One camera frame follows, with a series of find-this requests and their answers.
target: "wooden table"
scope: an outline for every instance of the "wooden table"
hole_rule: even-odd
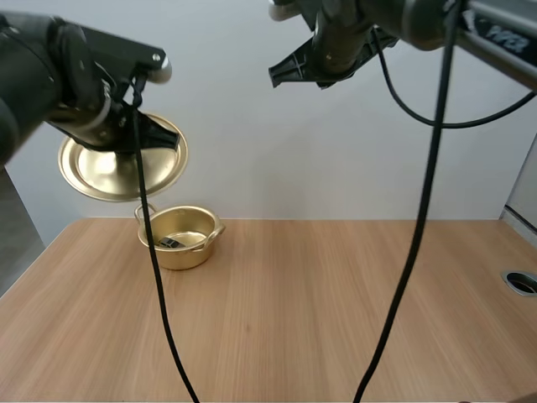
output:
[[[206,264],[162,270],[198,396],[351,400],[414,224],[227,226]],[[431,222],[365,400],[537,401],[537,298],[509,269],[537,251],[504,223]],[[75,222],[0,298],[0,399],[188,400],[133,219]]]

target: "gold pot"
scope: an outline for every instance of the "gold pot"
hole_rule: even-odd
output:
[[[226,227],[211,210],[196,206],[176,206],[157,211],[149,204],[153,214],[149,217],[155,251],[159,265],[170,270],[184,270],[202,264],[212,255],[214,241]],[[140,216],[142,206],[134,210],[138,220],[138,238],[145,246],[148,240]],[[173,239],[179,246],[167,248],[160,246],[162,239]]]

